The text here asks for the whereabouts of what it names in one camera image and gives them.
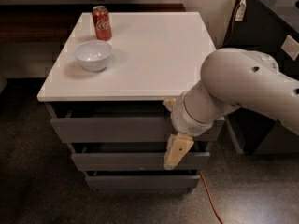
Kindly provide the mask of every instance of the white table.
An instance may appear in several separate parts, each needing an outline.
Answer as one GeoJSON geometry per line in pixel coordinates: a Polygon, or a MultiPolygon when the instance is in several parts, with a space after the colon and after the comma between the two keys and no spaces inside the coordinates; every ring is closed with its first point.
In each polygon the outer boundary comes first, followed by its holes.
{"type": "Polygon", "coordinates": [[[96,39],[83,13],[38,94],[39,101],[163,100],[179,96],[200,79],[215,50],[196,12],[110,13],[113,55],[99,73],[81,68],[74,50],[96,39]]]}
{"type": "Polygon", "coordinates": [[[203,60],[215,50],[206,27],[195,12],[110,13],[110,20],[108,68],[88,72],[74,58],[78,44],[95,39],[91,14],[83,13],[38,100],[48,104],[53,128],[91,189],[193,189],[223,120],[197,139],[176,170],[166,171],[173,128],[162,100],[200,79],[203,60]]]}

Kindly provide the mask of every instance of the white countertop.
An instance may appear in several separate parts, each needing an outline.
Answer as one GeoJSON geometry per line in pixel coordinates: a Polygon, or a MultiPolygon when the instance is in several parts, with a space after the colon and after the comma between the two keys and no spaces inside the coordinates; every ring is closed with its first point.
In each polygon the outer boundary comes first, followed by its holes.
{"type": "Polygon", "coordinates": [[[200,79],[215,50],[197,12],[110,13],[112,57],[102,72],[81,68],[74,50],[94,40],[90,13],[83,13],[52,67],[39,101],[163,100],[200,79]]]}

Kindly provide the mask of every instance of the bowl rim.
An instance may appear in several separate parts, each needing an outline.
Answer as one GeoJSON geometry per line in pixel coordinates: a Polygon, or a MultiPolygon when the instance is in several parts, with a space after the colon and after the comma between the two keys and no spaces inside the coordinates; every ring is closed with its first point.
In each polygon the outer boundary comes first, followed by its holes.
{"type": "Polygon", "coordinates": [[[74,51],[74,56],[75,56],[78,60],[80,60],[80,61],[87,62],[87,63],[91,63],[91,62],[102,61],[102,60],[104,60],[106,57],[108,57],[109,55],[111,55],[111,53],[112,53],[112,46],[111,46],[111,44],[109,44],[109,43],[107,43],[106,41],[103,41],[103,40],[90,40],[90,41],[85,41],[85,42],[79,44],[79,45],[76,47],[75,51],[74,51]],[[103,44],[108,45],[108,46],[110,47],[110,51],[109,51],[109,53],[108,53],[106,56],[103,56],[100,60],[86,61],[86,60],[82,60],[82,59],[80,59],[80,58],[78,57],[78,55],[77,55],[78,49],[79,49],[80,47],[82,47],[82,46],[88,44],[88,43],[95,43],[95,42],[100,42],[100,43],[103,43],[103,44]]]}

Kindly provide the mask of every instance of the can top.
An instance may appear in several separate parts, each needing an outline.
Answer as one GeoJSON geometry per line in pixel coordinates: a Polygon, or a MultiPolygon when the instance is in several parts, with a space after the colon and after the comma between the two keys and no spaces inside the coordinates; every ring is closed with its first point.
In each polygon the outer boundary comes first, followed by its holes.
{"type": "Polygon", "coordinates": [[[105,6],[95,6],[93,7],[93,11],[104,11],[107,10],[105,6]]]}

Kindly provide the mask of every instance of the drawer front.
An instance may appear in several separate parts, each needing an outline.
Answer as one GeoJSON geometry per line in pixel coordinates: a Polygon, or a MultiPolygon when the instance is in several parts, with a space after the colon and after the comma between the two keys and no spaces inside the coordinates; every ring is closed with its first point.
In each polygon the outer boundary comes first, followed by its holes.
{"type": "Polygon", "coordinates": [[[64,143],[163,142],[172,132],[164,117],[64,118],[52,119],[64,143]]]}
{"type": "Polygon", "coordinates": [[[196,188],[199,175],[169,176],[87,176],[90,189],[101,191],[120,190],[190,190],[196,188]]]}
{"type": "MultiPolygon", "coordinates": [[[[188,153],[176,169],[202,169],[208,159],[209,152],[188,153]]],[[[80,171],[164,170],[164,153],[73,154],[72,160],[80,171]]]]}

